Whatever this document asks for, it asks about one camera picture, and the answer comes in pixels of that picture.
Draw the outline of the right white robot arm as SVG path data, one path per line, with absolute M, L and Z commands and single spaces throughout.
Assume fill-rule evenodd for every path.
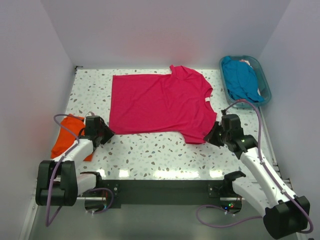
M 247 200 L 276 240 L 312 229 L 309 200 L 298 196 L 281 179 L 264 156 L 260 140 L 244 134 L 238 115 L 223 113 L 221 121 L 214 123 L 205 140 L 214 146 L 227 146 L 258 183 L 253 185 L 240 170 L 228 173 L 218 189 L 220 196 L 238 195 Z

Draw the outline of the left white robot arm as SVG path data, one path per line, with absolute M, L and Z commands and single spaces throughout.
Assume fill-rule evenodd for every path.
M 63 115 L 77 119 L 84 127 L 77 132 L 56 123 L 74 137 L 74 142 L 59 156 L 43 160 L 38 166 L 35 201 L 39 206 L 73 206 L 79 195 L 85 192 L 99 196 L 104 190 L 100 173 L 77 172 L 78 165 L 100 146 L 106 144 L 115 133 L 98 115 L 81 119 L 74 115 Z

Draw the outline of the pink t shirt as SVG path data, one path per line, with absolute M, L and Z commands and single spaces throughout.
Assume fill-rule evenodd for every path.
M 115 75 L 109 127 L 119 135 L 179 132 L 187 144 L 203 144 L 217 119 L 212 86 L 185 66 L 170 74 Z

